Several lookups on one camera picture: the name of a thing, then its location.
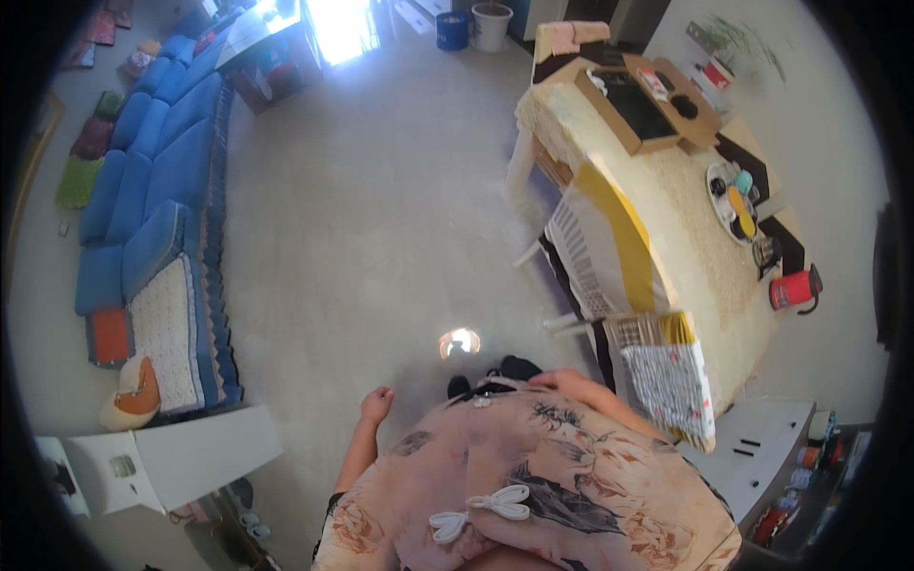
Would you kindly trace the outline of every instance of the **yellow lid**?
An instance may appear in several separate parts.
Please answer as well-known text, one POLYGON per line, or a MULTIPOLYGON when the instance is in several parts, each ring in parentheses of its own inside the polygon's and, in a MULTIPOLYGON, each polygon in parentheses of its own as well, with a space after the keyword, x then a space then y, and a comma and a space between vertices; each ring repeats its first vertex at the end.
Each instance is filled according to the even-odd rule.
POLYGON ((755 221, 752 220, 752 216, 745 210, 739 213, 739 227, 742 228, 746 238, 755 238, 755 221))
POLYGON ((746 212, 746 205, 742 201, 742 195, 735 186, 731 186, 727 189, 727 200, 730 201, 730 205, 733 206, 733 210, 736 211, 737 214, 746 212))

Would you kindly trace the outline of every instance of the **white bow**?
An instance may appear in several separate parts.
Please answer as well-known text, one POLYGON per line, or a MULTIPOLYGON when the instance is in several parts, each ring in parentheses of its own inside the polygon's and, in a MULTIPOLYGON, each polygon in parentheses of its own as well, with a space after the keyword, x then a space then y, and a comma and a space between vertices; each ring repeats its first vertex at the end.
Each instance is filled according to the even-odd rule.
POLYGON ((431 538, 438 545, 446 545, 457 539, 463 527, 470 521, 467 512, 441 512, 429 518, 429 525, 436 528, 431 538))
MULTIPOLYGON (((520 522, 530 517, 530 508, 521 502, 530 495, 524 484, 513 484, 502 488, 491 496, 473 496, 466 501, 471 508, 490 510, 506 520, 520 522)), ((441 512, 429 518, 429 525, 437 529, 431 538, 438 545, 446 545, 457 539, 463 527, 470 522, 469 512, 441 512)))
POLYGON ((513 484, 491 496, 473 496, 466 504, 471 508, 491 510, 506 520, 520 522, 530 517, 530 508, 521 503, 529 495, 530 489, 524 484, 513 484))

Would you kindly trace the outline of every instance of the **blue bucket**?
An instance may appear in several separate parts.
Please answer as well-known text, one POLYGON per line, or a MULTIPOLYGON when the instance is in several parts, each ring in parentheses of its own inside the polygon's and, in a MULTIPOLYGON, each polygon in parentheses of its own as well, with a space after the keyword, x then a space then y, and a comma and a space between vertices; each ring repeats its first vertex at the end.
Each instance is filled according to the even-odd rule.
POLYGON ((457 51, 466 48, 470 44, 466 14, 445 12, 435 16, 435 36, 438 49, 457 51))

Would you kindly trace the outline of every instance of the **pink dress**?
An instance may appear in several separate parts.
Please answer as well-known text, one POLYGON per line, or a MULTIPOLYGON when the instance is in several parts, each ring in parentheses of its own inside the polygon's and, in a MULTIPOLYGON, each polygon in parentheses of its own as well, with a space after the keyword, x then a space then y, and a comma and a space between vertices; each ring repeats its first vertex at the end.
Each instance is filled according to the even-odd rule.
POLYGON ((433 409, 328 516, 313 569, 450 571, 498 546, 569 571, 725 569, 741 543, 726 506, 667 442, 554 391, 433 409), (467 507, 524 484, 529 518, 467 507), (468 512, 439 545, 429 518, 468 512))

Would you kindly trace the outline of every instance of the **blue sofa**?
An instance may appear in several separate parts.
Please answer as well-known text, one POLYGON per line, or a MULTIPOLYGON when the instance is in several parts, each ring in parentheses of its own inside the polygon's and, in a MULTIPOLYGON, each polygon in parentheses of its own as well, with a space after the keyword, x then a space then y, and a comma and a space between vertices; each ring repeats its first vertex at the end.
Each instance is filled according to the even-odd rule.
POLYGON ((171 261, 190 260, 195 369, 205 402, 241 399, 223 312, 226 136, 234 90, 215 71, 230 27, 194 56, 173 36, 136 82, 80 221, 76 313, 129 307, 171 261))

